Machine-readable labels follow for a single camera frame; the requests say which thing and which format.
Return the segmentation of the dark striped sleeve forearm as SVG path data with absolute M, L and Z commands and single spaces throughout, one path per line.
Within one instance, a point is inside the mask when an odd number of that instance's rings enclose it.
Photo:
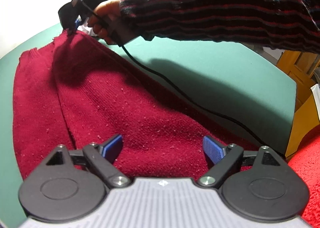
M 213 40 L 319 52 L 319 0 L 121 0 L 146 40 Z

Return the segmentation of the person right hand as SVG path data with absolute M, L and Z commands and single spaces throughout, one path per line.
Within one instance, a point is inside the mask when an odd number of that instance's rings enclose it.
M 120 1 L 121 0 L 107 0 L 100 3 L 95 9 L 94 13 L 101 19 L 108 18 L 111 21 L 120 17 Z M 88 21 L 88 27 L 93 28 L 93 32 L 101 39 L 104 39 L 108 45 L 114 45 L 116 42 L 109 36 L 107 29 L 100 23 L 101 21 L 92 15 Z

